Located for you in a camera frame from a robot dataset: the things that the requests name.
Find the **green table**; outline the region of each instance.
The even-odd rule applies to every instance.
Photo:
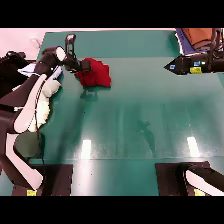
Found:
[[[39,58],[67,34],[46,33]],[[179,55],[174,31],[75,34],[78,58],[109,64],[112,87],[84,90],[63,68],[41,132],[46,163],[74,164],[72,195],[158,195],[160,162],[208,160],[224,173],[222,75],[165,70]]]

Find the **red cloth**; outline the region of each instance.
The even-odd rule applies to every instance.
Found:
[[[93,58],[85,58],[84,61],[86,60],[90,61],[91,71],[81,71],[75,74],[75,76],[80,79],[81,84],[83,86],[110,87],[111,78],[109,75],[109,66]]]

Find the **white wall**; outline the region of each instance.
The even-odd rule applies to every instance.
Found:
[[[36,59],[39,48],[35,47],[31,38],[37,38],[42,43],[46,32],[96,30],[175,30],[175,28],[0,28],[0,57],[12,50],[25,52],[27,59]]]

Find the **brown cloth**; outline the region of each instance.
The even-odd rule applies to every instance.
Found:
[[[183,28],[183,31],[194,49],[210,48],[212,28]]]

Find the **robotic arm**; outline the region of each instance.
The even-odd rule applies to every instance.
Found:
[[[66,51],[61,47],[44,50],[35,66],[34,74],[17,90],[0,99],[0,161],[13,184],[37,190],[43,176],[14,150],[19,134],[27,131],[36,113],[37,101],[44,82],[57,66],[65,65],[69,71],[90,71],[90,64],[74,57],[75,35],[67,35]],[[72,54],[68,47],[72,44]]]

